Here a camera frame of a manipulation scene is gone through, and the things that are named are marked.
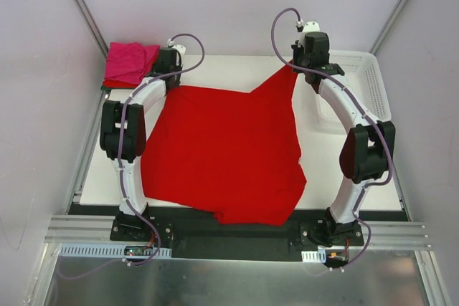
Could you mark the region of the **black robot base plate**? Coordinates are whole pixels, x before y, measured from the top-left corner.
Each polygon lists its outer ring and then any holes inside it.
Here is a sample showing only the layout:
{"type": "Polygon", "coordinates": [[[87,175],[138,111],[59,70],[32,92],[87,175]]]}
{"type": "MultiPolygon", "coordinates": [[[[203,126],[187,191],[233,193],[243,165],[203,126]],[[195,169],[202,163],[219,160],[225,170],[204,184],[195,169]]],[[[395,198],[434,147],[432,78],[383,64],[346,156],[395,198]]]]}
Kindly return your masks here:
{"type": "Polygon", "coordinates": [[[324,210],[295,210],[283,224],[220,224],[205,211],[149,206],[141,218],[117,213],[114,242],[149,242],[170,249],[174,258],[298,262],[319,247],[347,253],[364,245],[357,221],[333,225],[324,210]]]}

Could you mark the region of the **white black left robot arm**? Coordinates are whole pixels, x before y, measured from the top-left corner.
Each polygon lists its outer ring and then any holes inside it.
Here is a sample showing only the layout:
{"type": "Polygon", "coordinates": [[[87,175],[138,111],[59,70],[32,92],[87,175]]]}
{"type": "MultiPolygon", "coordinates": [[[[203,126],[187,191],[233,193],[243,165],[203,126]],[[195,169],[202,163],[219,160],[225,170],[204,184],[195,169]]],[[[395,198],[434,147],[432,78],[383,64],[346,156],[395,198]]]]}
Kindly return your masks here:
{"type": "Polygon", "coordinates": [[[185,54],[186,47],[180,44],[160,48],[152,70],[125,101],[103,103],[100,147],[112,161],[120,189],[112,241],[155,239],[141,178],[141,156],[147,141],[145,114],[167,91],[180,85],[185,54]]]}

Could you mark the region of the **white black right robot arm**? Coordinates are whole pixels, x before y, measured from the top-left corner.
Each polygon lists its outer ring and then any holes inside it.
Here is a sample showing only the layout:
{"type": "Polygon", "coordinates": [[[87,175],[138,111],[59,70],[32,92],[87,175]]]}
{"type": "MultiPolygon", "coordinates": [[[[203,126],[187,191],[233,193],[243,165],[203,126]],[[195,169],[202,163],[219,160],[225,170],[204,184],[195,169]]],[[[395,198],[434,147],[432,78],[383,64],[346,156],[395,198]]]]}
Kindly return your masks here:
{"type": "Polygon", "coordinates": [[[293,71],[302,73],[324,99],[346,131],[339,156],[343,179],[338,194],[321,223],[308,230],[315,244],[331,247],[346,242],[360,230],[359,210],[367,191],[392,178],[395,126],[372,114],[344,84],[345,72],[330,61],[324,32],[304,32],[293,46],[293,71]]]}

